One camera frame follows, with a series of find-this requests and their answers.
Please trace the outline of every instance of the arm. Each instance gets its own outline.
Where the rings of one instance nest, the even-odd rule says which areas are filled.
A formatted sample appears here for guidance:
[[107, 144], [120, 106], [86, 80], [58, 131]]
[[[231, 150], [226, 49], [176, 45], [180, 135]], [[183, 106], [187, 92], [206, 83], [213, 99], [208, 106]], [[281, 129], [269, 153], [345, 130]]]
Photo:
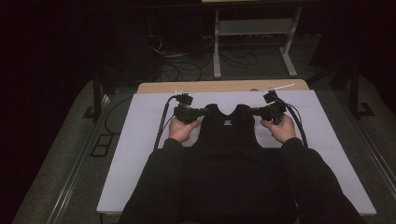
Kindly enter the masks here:
[[181, 142], [186, 141], [191, 130], [199, 124], [194, 121], [185, 125], [177, 119], [172, 120], [169, 138], [163, 148], [148, 157], [119, 223], [176, 223], [181, 160], [185, 152]]
[[262, 120], [262, 125], [283, 144], [280, 153], [302, 224], [365, 223], [326, 162], [315, 150], [305, 149], [296, 137], [290, 117], [284, 115], [279, 125]]

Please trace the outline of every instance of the white board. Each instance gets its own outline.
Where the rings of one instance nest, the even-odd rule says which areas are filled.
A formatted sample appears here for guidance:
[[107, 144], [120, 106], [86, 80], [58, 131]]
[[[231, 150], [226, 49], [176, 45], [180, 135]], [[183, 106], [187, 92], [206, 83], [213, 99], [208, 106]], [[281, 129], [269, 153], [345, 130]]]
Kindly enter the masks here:
[[[174, 94], [144, 93], [134, 96], [97, 207], [98, 212], [122, 212], [153, 150], [163, 107], [172, 95]], [[278, 91], [277, 95], [299, 110], [309, 147], [315, 149], [332, 168], [344, 194], [358, 212], [362, 215], [375, 214], [373, 204], [342, 149], [315, 92]], [[219, 110], [226, 115], [231, 114], [239, 104], [250, 107], [266, 105], [263, 99], [264, 92], [260, 91], [196, 92], [190, 96], [193, 97], [191, 107], [203, 108], [209, 104], [218, 104]], [[165, 121], [172, 117], [173, 108], [177, 105], [176, 100], [171, 101]], [[255, 117], [255, 133], [259, 144], [262, 147], [280, 147], [281, 144], [260, 125], [260, 119]], [[197, 140], [199, 131], [199, 128], [193, 130], [190, 140], [183, 145], [191, 146]], [[159, 147], [163, 146], [167, 136], [168, 129], [165, 128]]]

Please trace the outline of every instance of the handheld controller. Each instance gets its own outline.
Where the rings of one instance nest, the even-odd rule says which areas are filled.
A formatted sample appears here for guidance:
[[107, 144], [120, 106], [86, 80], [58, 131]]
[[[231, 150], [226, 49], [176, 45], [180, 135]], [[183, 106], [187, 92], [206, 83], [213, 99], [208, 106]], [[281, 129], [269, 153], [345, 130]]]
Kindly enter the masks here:
[[285, 104], [280, 102], [275, 91], [269, 91], [264, 95], [265, 102], [269, 105], [264, 107], [250, 108], [247, 112], [250, 115], [260, 116], [262, 119], [272, 121], [279, 124], [284, 112], [286, 112]]
[[174, 108], [174, 115], [185, 124], [191, 123], [201, 116], [210, 114], [210, 109], [208, 108], [191, 108], [192, 97], [187, 93], [179, 95], [177, 101], [179, 101], [179, 104]]

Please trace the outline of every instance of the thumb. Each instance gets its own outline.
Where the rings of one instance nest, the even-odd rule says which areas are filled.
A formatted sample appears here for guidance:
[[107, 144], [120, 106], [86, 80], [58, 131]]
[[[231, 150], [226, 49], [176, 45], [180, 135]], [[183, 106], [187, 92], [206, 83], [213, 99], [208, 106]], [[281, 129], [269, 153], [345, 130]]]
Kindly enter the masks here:
[[189, 126], [191, 126], [191, 129], [194, 129], [194, 128], [200, 126], [200, 125], [201, 125], [201, 121], [200, 120], [195, 120], [195, 121], [193, 121], [193, 122], [191, 122], [189, 124]]
[[271, 129], [271, 127], [274, 126], [274, 124], [272, 122], [265, 120], [265, 119], [260, 120], [260, 124], [267, 129]]

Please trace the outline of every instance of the hand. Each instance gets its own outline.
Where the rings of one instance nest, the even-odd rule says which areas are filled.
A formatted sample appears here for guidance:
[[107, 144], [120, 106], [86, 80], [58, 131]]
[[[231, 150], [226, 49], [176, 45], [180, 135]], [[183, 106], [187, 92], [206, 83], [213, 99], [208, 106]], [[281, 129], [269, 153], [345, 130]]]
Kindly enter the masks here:
[[173, 118], [169, 125], [169, 138], [177, 140], [179, 143], [189, 140], [192, 129], [201, 125], [201, 121], [195, 120], [189, 124], [185, 124]]
[[286, 114], [282, 116], [282, 121], [278, 125], [275, 125], [274, 123], [264, 119], [260, 120], [260, 124], [269, 129], [276, 141], [282, 144], [284, 144], [289, 139], [296, 137], [294, 122], [291, 117], [287, 116]]

